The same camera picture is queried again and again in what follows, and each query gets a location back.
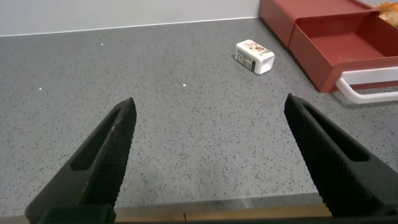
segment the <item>granite countertop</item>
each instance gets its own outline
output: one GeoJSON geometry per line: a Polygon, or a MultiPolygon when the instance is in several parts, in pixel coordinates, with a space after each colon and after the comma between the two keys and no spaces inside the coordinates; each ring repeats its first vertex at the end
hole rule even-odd
{"type": "Polygon", "coordinates": [[[288,93],[398,171],[398,103],[317,92],[259,19],[4,37],[0,76],[2,216],[22,215],[128,97],[137,124],[117,207],[320,202],[283,114],[288,93]],[[275,52],[270,72],[234,60],[246,39],[275,52]]]}

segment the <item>wooden edge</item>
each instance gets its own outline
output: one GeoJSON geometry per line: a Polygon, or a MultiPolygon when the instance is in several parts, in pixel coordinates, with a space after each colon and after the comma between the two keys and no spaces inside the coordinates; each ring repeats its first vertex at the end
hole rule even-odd
{"type": "MultiPolygon", "coordinates": [[[[139,216],[129,209],[115,208],[115,222],[167,222],[167,221],[195,221],[195,220],[239,220],[260,218],[303,218],[303,217],[331,217],[329,209],[324,204],[311,204],[299,206],[257,208],[244,210],[228,210],[220,212],[202,213],[174,213],[171,215],[139,216]]],[[[28,224],[23,216],[0,217],[0,224],[17,223],[28,224]]]]}
{"type": "Polygon", "coordinates": [[[329,209],[324,204],[274,207],[263,209],[230,210],[208,213],[186,213],[187,221],[194,220],[237,220],[257,218],[303,218],[331,217],[329,209]]]}

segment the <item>red container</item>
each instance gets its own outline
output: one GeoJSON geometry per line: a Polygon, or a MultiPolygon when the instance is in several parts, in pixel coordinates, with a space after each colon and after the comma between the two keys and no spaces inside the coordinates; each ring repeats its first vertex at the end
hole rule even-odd
{"type": "MultiPolygon", "coordinates": [[[[336,90],[343,72],[398,67],[398,29],[378,15],[357,0],[262,0],[260,10],[320,92],[336,90]]],[[[398,86],[398,73],[388,76],[353,87],[398,86]]]]}

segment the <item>printed label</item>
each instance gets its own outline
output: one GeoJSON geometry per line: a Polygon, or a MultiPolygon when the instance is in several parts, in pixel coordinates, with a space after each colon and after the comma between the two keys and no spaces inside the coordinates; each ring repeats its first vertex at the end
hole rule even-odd
{"type": "Polygon", "coordinates": [[[255,54],[259,54],[262,56],[263,54],[271,52],[270,50],[266,49],[265,47],[257,44],[256,42],[250,40],[244,43],[246,45],[246,48],[252,51],[255,54]]]}
{"type": "Polygon", "coordinates": [[[253,61],[251,57],[243,53],[241,50],[238,50],[238,52],[236,53],[236,60],[242,65],[244,65],[246,68],[254,72],[254,69],[256,67],[256,62],[253,61]]]}

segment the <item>small box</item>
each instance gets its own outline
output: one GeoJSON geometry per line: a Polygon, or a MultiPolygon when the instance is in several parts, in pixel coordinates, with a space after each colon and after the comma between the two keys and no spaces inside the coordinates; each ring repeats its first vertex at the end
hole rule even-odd
{"type": "Polygon", "coordinates": [[[257,75],[271,70],[275,54],[253,40],[236,44],[235,60],[257,75]]]}

